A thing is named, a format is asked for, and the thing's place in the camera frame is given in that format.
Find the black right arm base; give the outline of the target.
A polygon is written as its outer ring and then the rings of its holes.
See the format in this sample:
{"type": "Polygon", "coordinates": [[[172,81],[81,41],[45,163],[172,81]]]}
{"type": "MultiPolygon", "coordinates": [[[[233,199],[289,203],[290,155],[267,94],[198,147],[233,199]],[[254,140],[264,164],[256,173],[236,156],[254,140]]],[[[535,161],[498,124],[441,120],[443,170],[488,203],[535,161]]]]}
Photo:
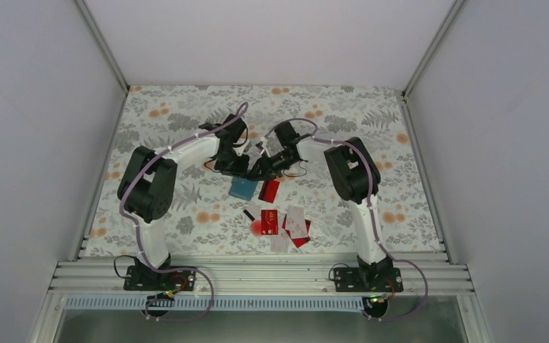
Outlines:
{"type": "Polygon", "coordinates": [[[379,262],[368,263],[357,256],[357,266],[336,263],[328,273],[328,279],[335,284],[337,292],[403,292],[404,285],[400,269],[390,257],[379,262]]]}

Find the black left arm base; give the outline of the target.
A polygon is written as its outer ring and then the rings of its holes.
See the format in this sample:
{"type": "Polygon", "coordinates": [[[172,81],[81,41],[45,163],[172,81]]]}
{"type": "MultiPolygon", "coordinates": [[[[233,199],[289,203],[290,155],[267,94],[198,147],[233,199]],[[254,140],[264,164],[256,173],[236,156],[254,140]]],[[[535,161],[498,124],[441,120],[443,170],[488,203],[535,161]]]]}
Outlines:
{"type": "Polygon", "coordinates": [[[124,279],[123,289],[126,291],[156,291],[156,292],[190,292],[194,290],[197,273],[189,267],[175,272],[157,273],[142,263],[137,257],[134,263],[127,267],[125,275],[118,274],[124,279]]]}

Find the blue leather card holder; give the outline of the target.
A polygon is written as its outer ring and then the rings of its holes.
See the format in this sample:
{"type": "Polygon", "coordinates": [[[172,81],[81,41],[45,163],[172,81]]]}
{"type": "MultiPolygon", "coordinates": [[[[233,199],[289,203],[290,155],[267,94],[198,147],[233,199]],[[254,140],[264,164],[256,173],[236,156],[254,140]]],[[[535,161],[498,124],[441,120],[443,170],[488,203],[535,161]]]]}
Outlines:
{"type": "Polygon", "coordinates": [[[233,177],[228,195],[245,201],[250,201],[257,188],[257,182],[233,177]]]}

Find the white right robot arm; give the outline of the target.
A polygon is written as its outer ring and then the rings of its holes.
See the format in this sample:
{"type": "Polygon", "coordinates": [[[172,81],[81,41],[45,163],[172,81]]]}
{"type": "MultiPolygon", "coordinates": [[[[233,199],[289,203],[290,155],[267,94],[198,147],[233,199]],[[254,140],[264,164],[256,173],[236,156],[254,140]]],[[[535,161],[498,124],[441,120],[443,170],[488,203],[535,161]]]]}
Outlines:
{"type": "Polygon", "coordinates": [[[335,191],[348,203],[352,213],[358,238],[360,285],[368,291],[379,289],[386,281],[385,271],[392,268],[393,262],[381,242],[382,230],[377,219],[380,173],[363,141],[356,136],[341,141],[301,135],[288,121],[274,132],[282,151],[269,155],[264,144],[259,143],[260,157],[247,172],[247,178],[270,181],[301,161],[326,164],[335,191]]]}

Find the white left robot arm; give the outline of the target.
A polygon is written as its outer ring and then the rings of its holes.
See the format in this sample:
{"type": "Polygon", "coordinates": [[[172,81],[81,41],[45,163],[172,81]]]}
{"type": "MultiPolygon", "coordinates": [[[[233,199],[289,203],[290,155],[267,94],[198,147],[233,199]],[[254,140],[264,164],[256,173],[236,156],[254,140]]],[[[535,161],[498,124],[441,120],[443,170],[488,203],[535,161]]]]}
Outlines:
{"type": "Polygon", "coordinates": [[[241,136],[247,125],[241,114],[230,114],[223,123],[204,123],[190,137],[157,152],[136,148],[119,185],[120,214],[133,221],[138,258],[145,268],[142,280],[152,289],[165,287],[170,269],[164,265],[169,250],[164,238],[164,216],[173,202],[178,172],[213,162],[214,170],[229,177],[244,177],[249,156],[241,136]]]}

